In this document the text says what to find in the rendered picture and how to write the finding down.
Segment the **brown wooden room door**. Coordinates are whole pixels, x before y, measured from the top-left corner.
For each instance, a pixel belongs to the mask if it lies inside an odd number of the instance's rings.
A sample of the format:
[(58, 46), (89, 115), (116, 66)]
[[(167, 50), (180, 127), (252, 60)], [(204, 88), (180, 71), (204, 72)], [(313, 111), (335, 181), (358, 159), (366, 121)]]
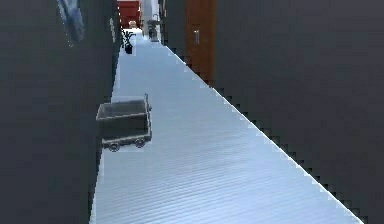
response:
[[(185, 0), (186, 63), (208, 86), (214, 83), (216, 0)], [(194, 30), (200, 30), (195, 44)]]

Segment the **grey wheeled cart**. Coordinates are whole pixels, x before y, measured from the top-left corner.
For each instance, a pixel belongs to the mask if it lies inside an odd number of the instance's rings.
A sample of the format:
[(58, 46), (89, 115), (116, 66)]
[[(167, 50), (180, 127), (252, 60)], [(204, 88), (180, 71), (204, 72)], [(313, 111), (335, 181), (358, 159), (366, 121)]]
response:
[(111, 152), (122, 146), (144, 147), (152, 140), (151, 111), (147, 93), (140, 98), (101, 104), (96, 121), (102, 147)]

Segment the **framed wall picture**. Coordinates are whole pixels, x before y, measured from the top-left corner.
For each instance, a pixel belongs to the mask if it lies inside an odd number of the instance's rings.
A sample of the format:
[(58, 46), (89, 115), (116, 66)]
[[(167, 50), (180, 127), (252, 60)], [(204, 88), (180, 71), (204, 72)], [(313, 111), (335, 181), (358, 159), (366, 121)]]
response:
[(85, 28), (79, 0), (56, 0), (70, 47), (84, 39)]

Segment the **grey metal chair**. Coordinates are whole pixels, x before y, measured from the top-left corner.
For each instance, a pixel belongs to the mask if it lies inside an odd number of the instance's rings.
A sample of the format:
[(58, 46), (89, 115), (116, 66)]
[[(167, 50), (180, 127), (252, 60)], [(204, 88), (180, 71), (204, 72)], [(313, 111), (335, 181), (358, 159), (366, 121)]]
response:
[(149, 40), (151, 42), (159, 41), (157, 27), (160, 24), (161, 24), (161, 21), (159, 20), (159, 16), (157, 14), (153, 15), (153, 19), (150, 19), (147, 21)]

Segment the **red cupboard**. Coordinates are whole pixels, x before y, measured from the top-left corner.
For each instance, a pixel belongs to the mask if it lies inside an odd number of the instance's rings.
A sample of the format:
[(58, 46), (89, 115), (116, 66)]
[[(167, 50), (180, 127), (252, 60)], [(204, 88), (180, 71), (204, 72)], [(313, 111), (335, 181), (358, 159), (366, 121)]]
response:
[(141, 27), (140, 0), (118, 0), (120, 23), (124, 29)]

